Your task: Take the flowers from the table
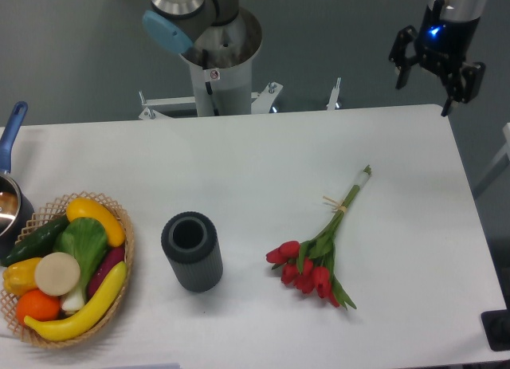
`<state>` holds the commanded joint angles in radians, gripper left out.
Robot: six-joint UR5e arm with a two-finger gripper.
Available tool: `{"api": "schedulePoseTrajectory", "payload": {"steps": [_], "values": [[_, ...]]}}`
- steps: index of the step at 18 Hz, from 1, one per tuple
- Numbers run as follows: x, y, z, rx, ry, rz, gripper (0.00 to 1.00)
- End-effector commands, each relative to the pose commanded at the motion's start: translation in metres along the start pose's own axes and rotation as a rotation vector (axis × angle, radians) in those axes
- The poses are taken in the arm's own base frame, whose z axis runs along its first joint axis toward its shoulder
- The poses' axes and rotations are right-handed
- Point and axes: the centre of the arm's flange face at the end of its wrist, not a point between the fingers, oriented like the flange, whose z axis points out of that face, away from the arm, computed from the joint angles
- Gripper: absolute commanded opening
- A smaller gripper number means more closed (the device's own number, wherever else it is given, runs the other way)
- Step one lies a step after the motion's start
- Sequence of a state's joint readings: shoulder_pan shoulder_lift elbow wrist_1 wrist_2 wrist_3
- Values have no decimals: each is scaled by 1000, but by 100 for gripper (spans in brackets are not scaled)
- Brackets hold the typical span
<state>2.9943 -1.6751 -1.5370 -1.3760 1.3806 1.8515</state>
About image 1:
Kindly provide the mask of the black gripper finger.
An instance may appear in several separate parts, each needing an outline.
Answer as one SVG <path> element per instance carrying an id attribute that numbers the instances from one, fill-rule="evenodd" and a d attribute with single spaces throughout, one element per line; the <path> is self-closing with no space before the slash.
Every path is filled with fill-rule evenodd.
<path id="1" fill-rule="evenodd" d="M 411 68 L 417 63 L 416 56 L 406 55 L 407 46 L 412 44 L 418 37 L 418 32 L 413 26 L 407 26 L 398 31 L 394 44 L 392 45 L 389 61 L 393 62 L 398 72 L 395 85 L 396 89 L 403 88 L 410 76 Z"/>
<path id="2" fill-rule="evenodd" d="M 451 73 L 447 73 L 444 70 L 440 72 L 440 79 L 447 94 L 441 116 L 448 116 L 454 103 L 467 104 L 477 97 L 485 70 L 486 65 L 483 62 L 472 64 L 464 62 L 459 69 Z"/>

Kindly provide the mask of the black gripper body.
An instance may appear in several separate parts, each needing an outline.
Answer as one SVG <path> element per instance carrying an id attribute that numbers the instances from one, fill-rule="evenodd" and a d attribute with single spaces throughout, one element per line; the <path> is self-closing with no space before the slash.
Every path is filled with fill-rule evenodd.
<path id="1" fill-rule="evenodd" d="M 414 43 L 420 66 L 440 75 L 441 65 L 445 74 L 458 72 L 466 59 L 478 21 L 430 23 L 424 21 Z"/>

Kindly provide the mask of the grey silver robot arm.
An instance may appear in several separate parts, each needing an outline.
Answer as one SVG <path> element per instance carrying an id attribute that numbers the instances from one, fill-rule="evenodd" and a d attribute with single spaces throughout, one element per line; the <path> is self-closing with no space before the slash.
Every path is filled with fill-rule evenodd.
<path id="1" fill-rule="evenodd" d="M 419 29 L 398 31 L 389 61 L 403 88 L 411 69 L 441 80 L 447 116 L 454 103 L 467 104 L 480 90 L 485 64 L 469 63 L 467 52 L 488 0 L 428 0 Z M 259 21 L 239 0 L 151 0 L 143 28 L 161 48 L 178 54 L 190 70 L 199 116 L 259 114 L 274 111 L 282 85 L 252 90 L 252 62 L 261 47 Z"/>

